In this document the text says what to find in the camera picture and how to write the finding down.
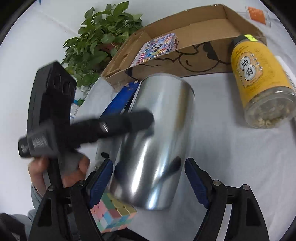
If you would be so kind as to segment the person's left hand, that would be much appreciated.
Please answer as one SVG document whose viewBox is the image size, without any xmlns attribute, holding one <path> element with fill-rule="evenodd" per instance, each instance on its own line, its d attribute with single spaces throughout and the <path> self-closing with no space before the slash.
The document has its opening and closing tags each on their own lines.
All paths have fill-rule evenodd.
<svg viewBox="0 0 296 241">
<path fill-rule="evenodd" d="M 90 160 L 86 156 L 82 156 L 78 163 L 78 168 L 62 177 L 62 183 L 64 187 L 71 187 L 80 180 L 85 180 L 86 174 L 90 165 Z M 48 169 L 49 160 L 47 157 L 34 158 L 28 166 L 29 175 L 32 185 L 36 188 L 41 196 L 46 192 L 46 186 L 43 178 L 43 173 Z"/>
</svg>

